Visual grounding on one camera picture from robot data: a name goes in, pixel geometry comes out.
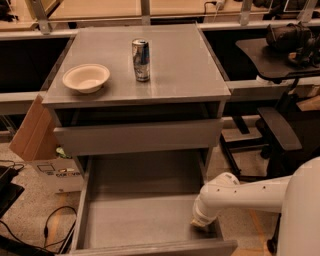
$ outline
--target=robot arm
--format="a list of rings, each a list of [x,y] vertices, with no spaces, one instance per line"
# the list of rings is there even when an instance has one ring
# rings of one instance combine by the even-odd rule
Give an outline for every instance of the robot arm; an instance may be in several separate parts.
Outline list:
[[[278,256],[319,255],[320,157],[292,176],[240,185],[230,173],[208,182],[193,207],[192,224],[204,227],[227,207],[281,212]]]
[[[204,185],[193,206],[192,224],[204,227],[225,208],[281,212],[290,177],[240,185],[231,173],[222,173]]]

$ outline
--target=aluminum can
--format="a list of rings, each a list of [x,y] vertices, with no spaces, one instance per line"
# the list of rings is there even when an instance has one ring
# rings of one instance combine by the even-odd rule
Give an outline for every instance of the aluminum can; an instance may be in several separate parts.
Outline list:
[[[150,55],[147,40],[137,38],[132,41],[132,57],[137,81],[148,81],[150,79]]]

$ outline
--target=black cable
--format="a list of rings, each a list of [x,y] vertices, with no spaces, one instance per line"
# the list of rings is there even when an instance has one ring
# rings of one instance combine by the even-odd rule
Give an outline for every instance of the black cable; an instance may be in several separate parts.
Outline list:
[[[5,222],[3,222],[2,220],[0,220],[0,223],[5,226],[5,228],[6,228],[6,229],[8,230],[8,232],[9,232],[9,234],[10,234],[15,240],[17,240],[19,243],[24,244],[24,245],[29,246],[29,247],[32,247],[32,248],[35,248],[35,249],[38,249],[38,250],[40,250],[40,251],[42,251],[42,252],[45,252],[45,253],[49,253],[49,254],[52,254],[52,253],[53,253],[53,252],[51,252],[51,251],[48,251],[48,250],[45,249],[45,248],[42,248],[42,247],[39,247],[39,246],[34,246],[34,245],[31,245],[31,244],[28,244],[28,243],[23,242],[22,240],[20,240],[18,237],[16,237],[16,236],[12,233],[11,229],[9,228],[9,226],[8,226]]]
[[[44,248],[47,248],[47,247],[49,247],[49,246],[53,246],[53,245],[62,243],[62,242],[64,242],[64,241],[67,239],[67,237],[65,237],[63,240],[61,240],[61,241],[59,241],[59,242],[46,245],[46,243],[47,243],[47,238],[48,238],[48,235],[49,235],[48,222],[49,222],[50,218],[51,218],[57,211],[60,211],[60,210],[62,210],[62,209],[71,209],[71,210],[74,212],[74,214],[77,216],[76,210],[75,210],[73,207],[71,207],[71,206],[61,206],[61,207],[59,207],[58,209],[54,210],[54,211],[49,215],[49,217],[47,218],[46,225],[45,225],[45,227],[44,227],[44,229],[43,229],[43,234],[44,234]]]
[[[18,175],[18,173],[25,167],[24,164],[17,164],[16,162],[12,161],[12,160],[0,160],[0,162],[2,163],[11,163],[11,165],[8,166],[8,168],[13,168],[16,170],[16,175]]]
[[[77,216],[76,210],[75,210],[73,207],[71,207],[71,206],[62,206],[62,207],[59,207],[58,209],[54,210],[54,211],[49,215],[49,217],[47,218],[46,226],[45,226],[45,228],[44,228],[45,243],[46,243],[46,240],[47,240],[48,234],[49,234],[48,222],[49,222],[50,218],[52,217],[52,215],[54,215],[57,211],[59,211],[59,210],[61,210],[61,209],[71,209],[71,210],[74,212],[74,214]],[[16,237],[16,236],[12,233],[11,229],[9,228],[9,226],[8,226],[5,222],[3,222],[2,220],[0,220],[0,223],[5,226],[5,228],[6,228],[6,229],[8,230],[8,232],[9,232],[9,234],[10,234],[15,240],[17,240],[19,243],[24,244],[24,245],[29,246],[29,247],[32,247],[32,248],[35,248],[35,249],[38,249],[39,251],[42,251],[42,252],[45,252],[45,253],[49,253],[50,255],[53,254],[53,253],[56,253],[56,252],[52,252],[52,251],[47,250],[47,249],[46,249],[47,247],[50,247],[50,246],[53,246],[53,245],[62,243],[62,242],[64,242],[64,241],[68,238],[68,236],[67,236],[67,237],[65,237],[64,239],[62,239],[62,240],[59,241],[59,242],[55,242],[55,243],[52,243],[52,244],[49,244],[49,245],[45,245],[44,247],[34,246],[34,245],[31,245],[31,244],[25,243],[25,242],[23,242],[22,240],[20,240],[18,237]]]

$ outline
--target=white bowl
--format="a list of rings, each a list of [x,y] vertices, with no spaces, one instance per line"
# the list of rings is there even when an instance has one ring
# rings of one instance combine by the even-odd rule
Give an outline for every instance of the white bowl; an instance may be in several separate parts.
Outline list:
[[[81,93],[98,91],[110,77],[110,71],[99,64],[84,64],[69,69],[62,77],[68,88]]]

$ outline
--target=open drawer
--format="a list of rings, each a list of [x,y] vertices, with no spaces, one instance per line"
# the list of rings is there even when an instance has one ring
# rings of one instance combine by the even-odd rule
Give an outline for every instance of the open drawer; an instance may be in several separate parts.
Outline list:
[[[231,255],[218,223],[190,225],[202,176],[196,150],[92,157],[72,255]]]

